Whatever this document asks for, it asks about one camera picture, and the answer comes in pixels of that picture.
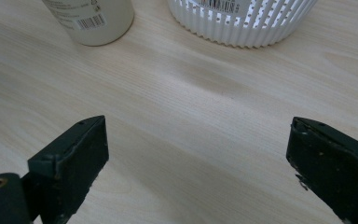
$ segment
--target white basket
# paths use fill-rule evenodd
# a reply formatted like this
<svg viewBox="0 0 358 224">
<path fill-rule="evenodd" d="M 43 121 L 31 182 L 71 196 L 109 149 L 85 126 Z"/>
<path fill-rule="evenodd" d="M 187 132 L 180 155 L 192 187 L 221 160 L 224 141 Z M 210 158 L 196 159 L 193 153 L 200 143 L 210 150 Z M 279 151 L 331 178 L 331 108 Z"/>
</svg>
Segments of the white basket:
<svg viewBox="0 0 358 224">
<path fill-rule="evenodd" d="M 252 0 L 243 16 L 209 9 L 191 0 L 168 3 L 173 16 L 192 33 L 219 44 L 259 48 L 289 36 L 316 1 Z"/>
</svg>

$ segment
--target white container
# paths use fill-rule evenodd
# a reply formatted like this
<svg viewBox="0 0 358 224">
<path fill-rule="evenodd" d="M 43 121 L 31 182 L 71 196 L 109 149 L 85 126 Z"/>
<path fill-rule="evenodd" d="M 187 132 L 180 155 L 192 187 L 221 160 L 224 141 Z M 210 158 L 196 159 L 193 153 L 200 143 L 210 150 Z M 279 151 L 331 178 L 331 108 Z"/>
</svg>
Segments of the white container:
<svg viewBox="0 0 358 224">
<path fill-rule="evenodd" d="M 205 39 L 259 48 L 289 36 L 317 0 L 168 0 L 173 16 Z"/>
<path fill-rule="evenodd" d="M 130 28 L 131 0 L 43 0 L 76 42 L 99 46 L 115 41 Z"/>
</svg>

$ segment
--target bottle label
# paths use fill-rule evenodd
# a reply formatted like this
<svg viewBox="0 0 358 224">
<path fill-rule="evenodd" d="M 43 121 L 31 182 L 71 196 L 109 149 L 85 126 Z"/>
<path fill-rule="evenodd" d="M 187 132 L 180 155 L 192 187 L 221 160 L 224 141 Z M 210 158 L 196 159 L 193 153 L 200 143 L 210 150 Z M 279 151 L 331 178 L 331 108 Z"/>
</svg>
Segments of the bottle label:
<svg viewBox="0 0 358 224">
<path fill-rule="evenodd" d="M 189 0 L 199 7 L 206 7 L 212 11 L 243 17 L 246 15 L 251 0 Z"/>
<path fill-rule="evenodd" d="M 98 0 L 43 0 L 58 22 L 70 30 L 91 30 L 106 25 Z"/>
</svg>

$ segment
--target white bottle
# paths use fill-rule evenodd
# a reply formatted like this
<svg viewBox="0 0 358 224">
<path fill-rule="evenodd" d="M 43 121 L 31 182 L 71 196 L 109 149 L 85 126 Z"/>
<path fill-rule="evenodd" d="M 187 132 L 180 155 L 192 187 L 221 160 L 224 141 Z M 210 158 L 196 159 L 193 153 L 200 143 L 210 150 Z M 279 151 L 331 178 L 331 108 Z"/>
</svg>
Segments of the white bottle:
<svg viewBox="0 0 358 224">
<path fill-rule="evenodd" d="M 115 41 L 130 28 L 131 0 L 43 0 L 76 42 L 99 46 Z"/>
</svg>

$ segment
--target wooden table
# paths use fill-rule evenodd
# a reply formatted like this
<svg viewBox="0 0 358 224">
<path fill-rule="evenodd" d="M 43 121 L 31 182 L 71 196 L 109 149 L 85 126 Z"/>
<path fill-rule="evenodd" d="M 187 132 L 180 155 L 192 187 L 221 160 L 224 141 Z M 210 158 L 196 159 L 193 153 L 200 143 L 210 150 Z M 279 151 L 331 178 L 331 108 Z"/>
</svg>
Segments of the wooden table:
<svg viewBox="0 0 358 224">
<path fill-rule="evenodd" d="M 358 1 L 320 0 L 281 43 L 192 35 L 132 0 L 118 41 L 73 42 L 41 0 L 0 0 L 0 173 L 105 115 L 110 161 L 70 223 L 341 223 L 285 158 L 293 116 L 358 139 Z"/>
</svg>

